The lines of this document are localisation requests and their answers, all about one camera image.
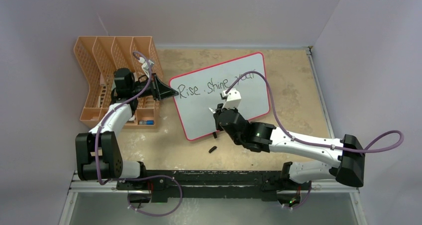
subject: tabletop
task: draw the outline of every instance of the tabletop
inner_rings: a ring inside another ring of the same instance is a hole
[[[254,52],[264,55],[275,110],[283,126],[291,132],[329,137],[305,50],[158,49],[158,56],[167,84],[174,76]],[[254,121],[276,125],[272,112]],[[163,170],[281,170],[285,162],[311,160],[286,153],[251,152],[235,145],[223,131],[216,139],[210,135],[188,141],[173,99],[161,102],[157,122],[157,129],[124,129],[120,133],[118,143],[124,160],[142,161],[147,169]],[[208,153],[213,146],[217,149]]]

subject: red-edged whiteboard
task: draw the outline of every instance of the red-edged whiteboard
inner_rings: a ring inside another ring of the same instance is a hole
[[[209,108],[215,110],[223,103],[220,92],[227,89],[241,74],[257,71],[265,75],[264,55],[256,52],[222,62],[170,79],[171,88],[179,92],[174,97],[186,139],[195,140],[216,131]],[[242,101],[239,112],[245,119],[252,119],[270,111],[266,84],[256,74],[248,74],[234,86]]]

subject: red border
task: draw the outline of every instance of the red border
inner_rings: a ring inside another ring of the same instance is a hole
[[[185,75],[188,75],[188,74],[191,74],[191,73],[195,73],[195,72],[198,72],[198,71],[202,71],[202,70],[205,70],[205,69],[208,69],[208,68],[211,68],[211,67],[219,66],[221,64],[225,64],[225,63],[228,63],[228,62],[236,61],[236,60],[239,60],[239,59],[242,59],[242,58],[245,58],[245,57],[249,57],[249,56],[252,56],[252,55],[255,55],[255,54],[261,54],[261,56],[262,56],[262,63],[264,64],[264,76],[265,76],[265,78],[267,78],[267,71],[265,70],[264,54],[262,54],[262,52],[255,52],[255,53],[252,53],[252,54],[248,54],[248,55],[245,55],[245,56],[242,56],[242,57],[234,58],[234,59],[231,59],[231,60],[228,60],[228,61],[225,61],[225,62],[221,62],[221,63],[215,64],[215,65],[212,65],[212,66],[208,66],[208,67],[204,67],[204,68],[199,68],[199,69],[196,69],[194,71],[183,73],[183,74],[180,74],[178,76],[172,77],[169,80],[169,86],[171,87],[171,81],[173,79],[175,79],[175,78],[182,77],[182,76],[185,76]],[[253,118],[250,118],[250,119],[258,118],[258,117],[263,116],[263,115],[266,115],[266,114],[268,114],[270,112],[271,107],[270,107],[270,95],[268,93],[268,88],[267,88],[267,98],[268,98],[268,111],[266,113],[264,113],[264,114],[258,115],[256,117],[253,117]],[[180,123],[182,124],[183,132],[185,133],[185,137],[186,137],[186,139],[188,141],[194,141],[194,140],[197,140],[199,138],[202,138],[202,137],[205,137],[207,135],[212,134],[212,133],[209,133],[209,134],[205,134],[205,135],[202,135],[200,137],[197,137],[195,139],[189,139],[188,136],[186,135],[185,126],[183,125],[182,118],[180,117],[180,113],[179,113],[179,108],[177,108],[176,99],[174,97],[173,97],[173,101],[174,101],[174,105],[176,106],[177,114],[179,115]]]

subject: perforated divider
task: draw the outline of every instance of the perforated divider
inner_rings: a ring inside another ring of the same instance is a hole
[[[153,73],[162,79],[163,71],[152,37],[79,37],[74,47],[75,56],[84,72],[90,90],[80,120],[89,127],[96,126],[108,111],[111,102],[113,73],[119,68],[129,68],[140,77],[144,75],[141,64],[132,56],[137,50],[155,62]],[[138,99],[135,121],[124,128],[156,128],[160,104],[152,96]],[[154,125],[139,124],[153,120]]]

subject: white wall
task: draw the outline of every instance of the white wall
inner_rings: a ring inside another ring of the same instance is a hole
[[[352,133],[366,145],[390,129],[405,134],[398,149],[367,154],[369,224],[422,220],[421,29],[422,0],[340,0],[313,50],[336,136]]]
[[[92,0],[110,35],[160,46],[315,44],[338,0]]]
[[[0,0],[0,224],[59,222],[87,130],[73,46],[104,33],[87,0]]]

